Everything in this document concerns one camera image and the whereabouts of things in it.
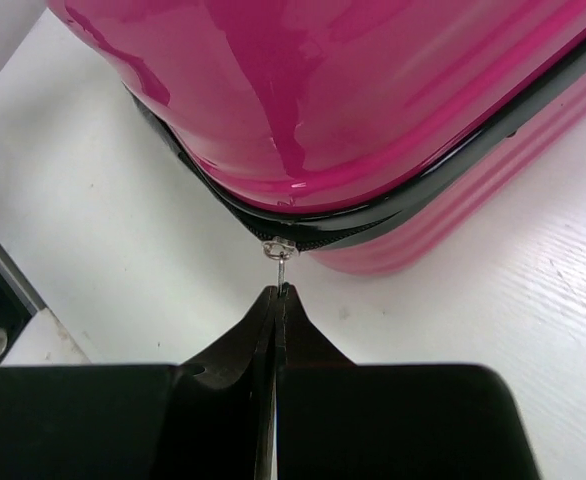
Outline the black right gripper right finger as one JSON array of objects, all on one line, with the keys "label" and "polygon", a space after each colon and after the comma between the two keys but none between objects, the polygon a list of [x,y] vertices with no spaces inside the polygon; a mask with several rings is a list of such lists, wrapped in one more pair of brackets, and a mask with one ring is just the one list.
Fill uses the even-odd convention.
[{"label": "black right gripper right finger", "polygon": [[358,365],[310,321],[296,288],[275,305],[282,479],[537,479],[513,395],[476,364]]}]

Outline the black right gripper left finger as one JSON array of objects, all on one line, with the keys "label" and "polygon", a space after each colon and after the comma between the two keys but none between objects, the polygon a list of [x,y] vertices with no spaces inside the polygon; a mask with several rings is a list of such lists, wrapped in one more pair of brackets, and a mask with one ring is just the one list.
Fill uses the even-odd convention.
[{"label": "black right gripper left finger", "polygon": [[267,479],[277,291],[179,365],[0,367],[0,479]]}]

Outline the silver zipper pull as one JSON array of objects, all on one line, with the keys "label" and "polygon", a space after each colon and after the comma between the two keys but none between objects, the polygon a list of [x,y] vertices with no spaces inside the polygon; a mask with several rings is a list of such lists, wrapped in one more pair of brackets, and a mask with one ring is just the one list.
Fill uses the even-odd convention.
[{"label": "silver zipper pull", "polygon": [[299,254],[297,245],[292,240],[274,237],[262,243],[263,254],[277,262],[277,291],[281,295],[285,283],[286,263]]}]

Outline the pink and teal suitcase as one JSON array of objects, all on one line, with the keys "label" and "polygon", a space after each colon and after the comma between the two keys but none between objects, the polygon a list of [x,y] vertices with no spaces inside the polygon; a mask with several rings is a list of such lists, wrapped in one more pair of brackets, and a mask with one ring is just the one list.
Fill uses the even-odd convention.
[{"label": "pink and teal suitcase", "polygon": [[586,1],[52,1],[261,242],[420,258],[586,112]]}]

